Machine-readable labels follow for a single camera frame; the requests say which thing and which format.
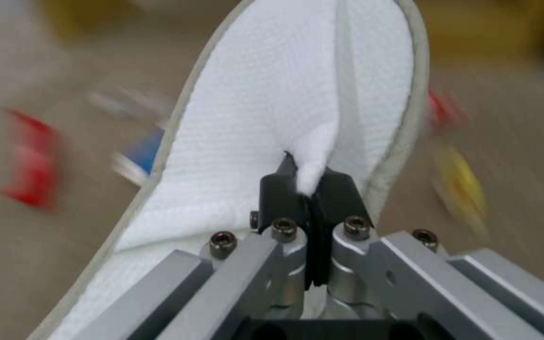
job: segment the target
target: blurred background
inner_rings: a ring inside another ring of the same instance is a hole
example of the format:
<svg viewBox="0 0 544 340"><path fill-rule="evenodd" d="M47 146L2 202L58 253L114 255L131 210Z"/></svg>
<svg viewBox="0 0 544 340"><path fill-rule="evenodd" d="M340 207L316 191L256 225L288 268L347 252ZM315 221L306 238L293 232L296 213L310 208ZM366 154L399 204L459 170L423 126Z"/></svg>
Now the blurred background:
<svg viewBox="0 0 544 340"><path fill-rule="evenodd" d="M451 253L487 246L544 280L544 0L416 3L442 107L391 192L380 233L426 228ZM123 155L168 117L236 4L0 0L0 339L25 338L106 239L139 189L119 175L140 182ZM39 152L56 159L46 167L63 180L38 207L8 197L31 176L23 155L32 142L7 109L57 136ZM434 187L447 146L477 179L478 229Z"/></svg>

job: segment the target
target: floor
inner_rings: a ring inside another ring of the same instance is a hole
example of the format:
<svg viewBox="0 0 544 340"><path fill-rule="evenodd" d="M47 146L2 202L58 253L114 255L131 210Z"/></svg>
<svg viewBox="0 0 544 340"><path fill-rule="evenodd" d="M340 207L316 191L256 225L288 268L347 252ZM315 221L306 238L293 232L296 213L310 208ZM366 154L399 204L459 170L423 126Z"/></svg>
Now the floor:
<svg viewBox="0 0 544 340"><path fill-rule="evenodd" d="M155 87L177 96L199 50L230 7L220 5L197 20L137 19L95 37L72 56L58 48L26 48L26 53L39 50L46 56L41 58L56 62L38 70L42 83L29 81L36 72L31 67L13 79L23 88L28 82L30 90L0 87L0 105L22 109L59 130L63 173L53 211L0 195L0 339L22 339L37 326L136 193L134 185L110 170L110 154L146 134L151 124L114 118L94 108L86 94L111 84L148 83L136 75L140 69L165 73L164 84ZM30 32L26 27L8 34ZM152 32L152 38L144 41L144 32ZM121 37L129 39L132 49L114 48ZM161 46L167 48L164 53L149 52ZM11 72L24 59L12 62L8 51L8 45L0 45L0 70ZM134 58L136 51L154 56ZM6 83L6 74L0 71L0 84ZM378 226L381 233L428 228L450 252L490 246L544 280L544 70L436 69L432 84L452 91L472 120L442 136L422 138L391 193ZM11 182L13 131L13 121L0 111L0 188ZM488 240L452 220L431 189L434 148L449 142L471 162L484 186Z"/></svg>
<svg viewBox="0 0 544 340"><path fill-rule="evenodd" d="M489 247L544 280L544 68L436 69L471 122L423 137L391 192L382 234L426 228L449 253ZM432 189L434 151L452 144L470 162L488 204L488 238L457 222Z"/></svg>
<svg viewBox="0 0 544 340"><path fill-rule="evenodd" d="M72 48L42 43L51 37L36 32L41 23L34 17L0 19L0 105L50 124L61 137L60 183L51 211L0 194L0 339L30 334L67 292L138 190L112 172L111 154L148 134L153 122L118 119L94 106L89 94L125 86L154 89L173 101L233 5L220 1L206 9L137 15ZM14 46L14 40L25 45ZM0 108L0 189L15 180L17 132L12 116Z"/></svg>

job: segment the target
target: metal linkage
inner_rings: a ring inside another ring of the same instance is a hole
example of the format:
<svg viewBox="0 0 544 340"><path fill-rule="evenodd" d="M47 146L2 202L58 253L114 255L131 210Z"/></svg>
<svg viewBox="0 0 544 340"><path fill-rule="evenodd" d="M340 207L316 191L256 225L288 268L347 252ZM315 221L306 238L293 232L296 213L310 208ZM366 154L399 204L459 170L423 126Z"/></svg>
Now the metal linkage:
<svg viewBox="0 0 544 340"><path fill-rule="evenodd" d="M224 245L236 241L229 232L212 241L220 237ZM216 272L158 339L229 339L246 318L297 319L304 309L306 244L305 232L283 218L246 237L227 258L216 256ZM218 254L219 247L207 248Z"/></svg>
<svg viewBox="0 0 544 340"><path fill-rule="evenodd" d="M354 240L343 230L333 233L329 293L354 315L364 304L394 318L434 320L456 339L544 339L409 234Z"/></svg>
<svg viewBox="0 0 544 340"><path fill-rule="evenodd" d="M175 250L75 339L153 339L212 273L209 261Z"/></svg>
<svg viewBox="0 0 544 340"><path fill-rule="evenodd" d="M489 249L449 263L544 334L544 282Z"/></svg>
<svg viewBox="0 0 544 340"><path fill-rule="evenodd" d="M262 237L272 237L281 243L285 284L272 302L266 318L298 319L304 311L304 284L308 239L301 228L289 218L281 218L263 231Z"/></svg>

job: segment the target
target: white object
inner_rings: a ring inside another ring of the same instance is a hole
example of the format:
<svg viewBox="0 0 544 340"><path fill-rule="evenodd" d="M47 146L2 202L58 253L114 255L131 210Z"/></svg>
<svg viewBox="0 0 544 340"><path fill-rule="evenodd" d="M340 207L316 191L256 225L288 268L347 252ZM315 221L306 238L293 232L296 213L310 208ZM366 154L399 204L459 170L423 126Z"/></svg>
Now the white object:
<svg viewBox="0 0 544 340"><path fill-rule="evenodd" d="M154 176L32 337L73 338L173 249L246 230L259 180L285 151L300 192L330 165L376 221L417 135L427 67L410 0L242 2L195 65Z"/></svg>

